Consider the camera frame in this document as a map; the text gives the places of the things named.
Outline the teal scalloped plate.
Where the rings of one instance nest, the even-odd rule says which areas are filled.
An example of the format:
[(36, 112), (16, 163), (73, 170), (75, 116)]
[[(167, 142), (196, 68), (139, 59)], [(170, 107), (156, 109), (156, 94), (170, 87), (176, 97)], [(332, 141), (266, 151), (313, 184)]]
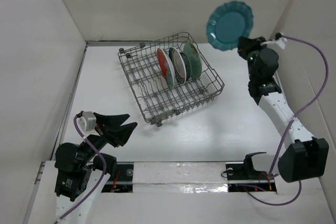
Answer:
[(218, 6), (206, 24), (208, 43), (217, 50), (238, 47), (240, 37), (249, 37), (254, 26), (252, 8), (242, 1), (230, 1)]

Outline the light green floral plate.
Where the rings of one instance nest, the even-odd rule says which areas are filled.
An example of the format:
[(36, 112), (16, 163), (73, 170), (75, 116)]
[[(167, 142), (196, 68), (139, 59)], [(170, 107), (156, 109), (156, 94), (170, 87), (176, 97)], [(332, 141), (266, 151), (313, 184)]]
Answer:
[(202, 74), (202, 60), (195, 47), (195, 45), (189, 41), (184, 44), (183, 52), (186, 54), (191, 63), (191, 77), (192, 79), (200, 78)]

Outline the blue patterned small plate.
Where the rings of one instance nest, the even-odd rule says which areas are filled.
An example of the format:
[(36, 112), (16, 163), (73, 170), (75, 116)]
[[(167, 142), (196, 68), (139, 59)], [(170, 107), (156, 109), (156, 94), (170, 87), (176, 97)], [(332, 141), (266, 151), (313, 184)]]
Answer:
[(185, 80), (188, 81), (190, 79), (190, 77), (191, 77), (191, 72), (192, 72), (191, 62), (190, 62), (188, 56), (185, 53), (181, 52), (181, 56), (182, 56), (182, 58), (184, 60), (185, 69), (186, 69), (186, 78), (185, 78)]

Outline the white green rimmed plate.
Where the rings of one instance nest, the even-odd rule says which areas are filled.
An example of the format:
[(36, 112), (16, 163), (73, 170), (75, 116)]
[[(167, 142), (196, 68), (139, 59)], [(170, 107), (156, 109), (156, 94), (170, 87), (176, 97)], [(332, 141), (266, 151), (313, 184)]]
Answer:
[(182, 53), (179, 52), (175, 47), (170, 47), (169, 58), (173, 64), (177, 82), (184, 84), (186, 82), (186, 66), (182, 57)]

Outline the red teal floral plate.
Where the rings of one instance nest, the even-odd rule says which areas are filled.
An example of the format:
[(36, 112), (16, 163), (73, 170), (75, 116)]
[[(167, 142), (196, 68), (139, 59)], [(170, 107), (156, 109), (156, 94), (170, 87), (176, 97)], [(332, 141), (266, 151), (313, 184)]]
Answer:
[(167, 83), (167, 86), (170, 89), (173, 89), (175, 85), (175, 71), (174, 71), (173, 64), (170, 58), (168, 57), (167, 53), (162, 48), (158, 48), (156, 50), (156, 54), (157, 54), (162, 76), (164, 77)]

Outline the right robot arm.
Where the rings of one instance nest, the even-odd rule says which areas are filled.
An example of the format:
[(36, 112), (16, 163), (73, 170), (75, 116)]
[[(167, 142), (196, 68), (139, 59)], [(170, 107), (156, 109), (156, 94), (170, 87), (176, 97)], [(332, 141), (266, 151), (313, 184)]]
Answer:
[[(314, 137), (298, 120), (274, 79), (279, 56), (263, 37), (241, 37), (236, 49), (247, 63), (248, 92), (268, 115), (286, 148), (271, 157), (269, 175), (286, 182), (323, 175), (329, 146)], [(120, 49), (122, 69), (146, 122), (162, 121), (213, 100), (224, 82), (191, 36), (174, 35)]]

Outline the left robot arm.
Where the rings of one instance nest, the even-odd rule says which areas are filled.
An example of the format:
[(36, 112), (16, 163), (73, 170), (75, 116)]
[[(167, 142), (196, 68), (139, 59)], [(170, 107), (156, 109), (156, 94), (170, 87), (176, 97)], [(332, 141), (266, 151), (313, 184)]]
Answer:
[(132, 190), (133, 164), (121, 164), (104, 154), (106, 145), (122, 147), (137, 127), (129, 114), (102, 115), (81, 111), (73, 119), (80, 144), (62, 143), (55, 153), (55, 223), (90, 223), (102, 193)]

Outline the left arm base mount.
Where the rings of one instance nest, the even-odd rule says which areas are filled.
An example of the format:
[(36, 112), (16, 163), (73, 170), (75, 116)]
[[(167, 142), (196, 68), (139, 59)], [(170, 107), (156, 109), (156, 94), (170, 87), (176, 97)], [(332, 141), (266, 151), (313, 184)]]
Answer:
[(133, 192), (134, 163), (118, 162), (117, 171), (106, 182), (103, 193), (131, 193)]

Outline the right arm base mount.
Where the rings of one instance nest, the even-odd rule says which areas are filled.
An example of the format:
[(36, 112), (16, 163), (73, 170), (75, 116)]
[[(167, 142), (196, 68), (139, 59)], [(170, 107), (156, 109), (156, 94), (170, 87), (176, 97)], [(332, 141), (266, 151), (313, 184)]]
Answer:
[(241, 162), (228, 162), (221, 177), (228, 182), (228, 192), (276, 192), (274, 180), (267, 177), (265, 171), (257, 171), (253, 167), (252, 157), (264, 152), (247, 154)]

